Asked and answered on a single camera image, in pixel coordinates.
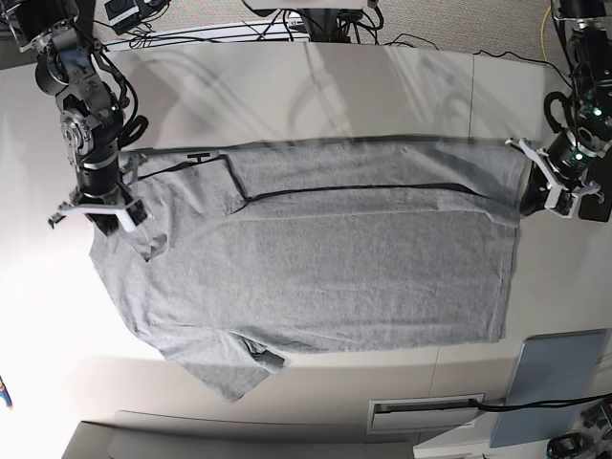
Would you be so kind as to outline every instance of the floor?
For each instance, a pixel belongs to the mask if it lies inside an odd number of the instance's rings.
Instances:
[[[104,3],[98,0],[96,19],[108,22]],[[542,58],[540,25],[548,0],[382,0],[380,6],[385,17],[382,43],[400,33],[412,33],[433,41],[442,50],[474,53],[482,49],[494,54],[513,51],[531,59]],[[173,0],[169,11],[155,22],[155,29],[166,31],[255,18],[242,0]],[[102,39],[115,37],[101,26],[97,26],[96,34]],[[409,41],[429,46],[419,40]],[[548,59],[563,65],[550,19],[544,43]],[[30,62],[33,55],[18,56],[12,43],[0,41],[0,69]]]

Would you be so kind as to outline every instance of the white vent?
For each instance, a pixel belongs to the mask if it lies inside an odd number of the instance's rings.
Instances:
[[[478,409],[471,407],[469,400],[482,402],[483,398],[484,394],[478,394],[372,401],[367,433],[409,433],[473,427]]]

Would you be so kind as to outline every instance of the white table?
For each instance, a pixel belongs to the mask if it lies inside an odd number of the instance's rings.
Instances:
[[[541,66],[406,48],[199,44],[114,59],[151,121],[135,147],[393,134],[545,139],[541,102],[561,87]],[[88,258],[88,222],[48,229],[75,176],[33,67],[0,72],[0,101],[0,374],[15,402],[11,413],[0,409],[8,457],[41,457],[37,448],[58,456],[78,421],[112,423],[118,410],[363,425],[373,399],[500,397],[526,337],[612,325],[612,226],[540,213],[521,224],[501,342],[291,356],[227,404],[127,332]],[[594,390],[611,381],[602,370]]]

